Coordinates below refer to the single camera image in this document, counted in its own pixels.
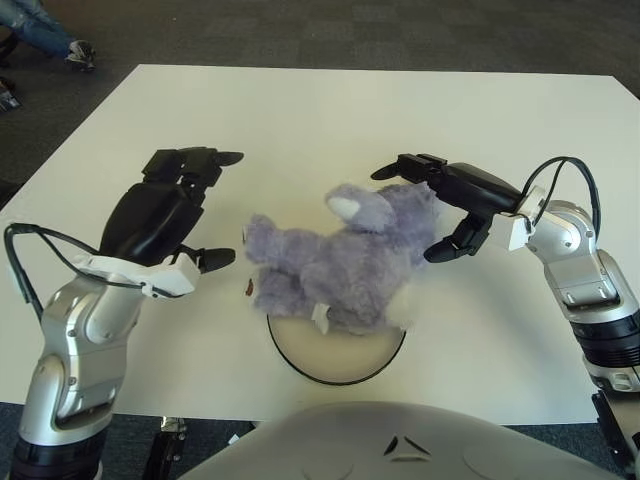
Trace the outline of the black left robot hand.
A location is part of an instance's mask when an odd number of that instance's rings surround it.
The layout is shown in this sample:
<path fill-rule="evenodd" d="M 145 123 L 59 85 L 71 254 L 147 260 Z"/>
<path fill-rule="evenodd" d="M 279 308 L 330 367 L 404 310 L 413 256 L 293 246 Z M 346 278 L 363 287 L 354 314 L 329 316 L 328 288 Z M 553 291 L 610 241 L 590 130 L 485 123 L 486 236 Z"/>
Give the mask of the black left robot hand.
<path fill-rule="evenodd" d="M 183 244 L 202 216 L 206 190 L 242 152 L 208 147 L 160 149 L 142 170 L 143 179 L 122 196 L 104 227 L 103 256 L 145 267 L 185 253 L 201 273 L 232 264 L 231 248 L 192 249 Z"/>

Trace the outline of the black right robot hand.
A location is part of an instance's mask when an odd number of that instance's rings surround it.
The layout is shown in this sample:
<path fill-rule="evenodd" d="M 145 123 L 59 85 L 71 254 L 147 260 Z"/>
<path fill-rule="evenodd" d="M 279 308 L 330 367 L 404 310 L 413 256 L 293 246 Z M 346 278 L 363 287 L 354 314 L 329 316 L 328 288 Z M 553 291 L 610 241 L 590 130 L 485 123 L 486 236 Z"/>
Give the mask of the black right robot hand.
<path fill-rule="evenodd" d="M 429 154 L 400 154 L 371 174 L 378 181 L 396 176 L 414 184 L 425 182 L 439 200 L 467 213 L 451 235 L 424 251 L 430 263 L 475 255 L 489 236 L 493 217 L 516 212 L 523 199 L 515 187 L 484 170 Z"/>

